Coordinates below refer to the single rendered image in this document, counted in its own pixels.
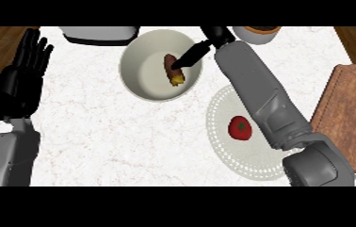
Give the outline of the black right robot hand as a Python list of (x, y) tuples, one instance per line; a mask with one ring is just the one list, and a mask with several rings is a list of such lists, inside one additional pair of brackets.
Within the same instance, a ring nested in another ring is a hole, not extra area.
[(235, 37), (225, 26), (203, 26), (201, 30), (207, 40), (195, 43), (188, 49), (182, 57), (173, 63), (173, 70), (192, 67), (209, 53), (210, 46), (214, 46), (217, 49), (220, 49), (226, 44), (235, 42)]

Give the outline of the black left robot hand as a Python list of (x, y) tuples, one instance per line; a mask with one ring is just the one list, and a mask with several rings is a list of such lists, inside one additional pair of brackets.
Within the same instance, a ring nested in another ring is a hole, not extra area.
[(36, 113), (53, 49), (40, 31), (28, 28), (12, 65), (0, 72), (0, 121), (30, 118)]

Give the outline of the brown sweet potato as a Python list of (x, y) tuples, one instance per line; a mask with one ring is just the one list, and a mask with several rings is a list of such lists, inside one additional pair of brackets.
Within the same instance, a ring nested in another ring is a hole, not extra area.
[(176, 61), (177, 61), (177, 58), (172, 54), (167, 54), (164, 56), (164, 70), (166, 70), (166, 73), (167, 73), (170, 83), (175, 87), (185, 82), (185, 75), (183, 75), (182, 70), (180, 69), (176, 69), (176, 70), (172, 69), (172, 66), (173, 66)]

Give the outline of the cream round bowl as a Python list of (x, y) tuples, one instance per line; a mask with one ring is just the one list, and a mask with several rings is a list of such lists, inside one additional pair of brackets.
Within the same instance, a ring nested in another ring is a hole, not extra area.
[(182, 68), (185, 81), (172, 85), (164, 70), (164, 56), (180, 58), (195, 44), (180, 32), (158, 29), (142, 34), (127, 46), (120, 61), (120, 74), (130, 92), (142, 99), (164, 102), (177, 99), (194, 88), (203, 72), (203, 62)]

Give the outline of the white round placemat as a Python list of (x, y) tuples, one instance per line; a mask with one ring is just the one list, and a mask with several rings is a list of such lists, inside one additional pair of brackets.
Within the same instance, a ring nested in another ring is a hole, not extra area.
[[(235, 116), (244, 116), (250, 122), (248, 140), (229, 136), (228, 125)], [(300, 149), (284, 152), (271, 147), (231, 85), (223, 87), (211, 98), (206, 129), (214, 153), (235, 173), (254, 181), (272, 181), (285, 175), (282, 159), (299, 153)]]

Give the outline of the white pot with brown rim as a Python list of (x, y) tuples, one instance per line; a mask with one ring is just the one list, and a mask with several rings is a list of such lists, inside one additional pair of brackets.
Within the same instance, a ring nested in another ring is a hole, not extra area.
[(237, 37), (250, 44), (262, 45), (269, 43), (279, 31), (279, 26), (234, 26)]

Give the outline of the red tomato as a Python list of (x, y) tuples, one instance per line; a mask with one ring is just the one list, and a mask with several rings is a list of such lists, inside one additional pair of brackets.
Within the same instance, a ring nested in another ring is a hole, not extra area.
[(235, 116), (228, 125), (228, 133), (234, 139), (248, 140), (251, 137), (251, 125), (244, 116)]

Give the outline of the brown wooden cutting board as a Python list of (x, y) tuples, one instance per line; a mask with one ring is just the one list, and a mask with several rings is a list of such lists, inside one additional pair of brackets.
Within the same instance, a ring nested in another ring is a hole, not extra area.
[(356, 64), (336, 66), (310, 123), (313, 131), (333, 140), (356, 172)]

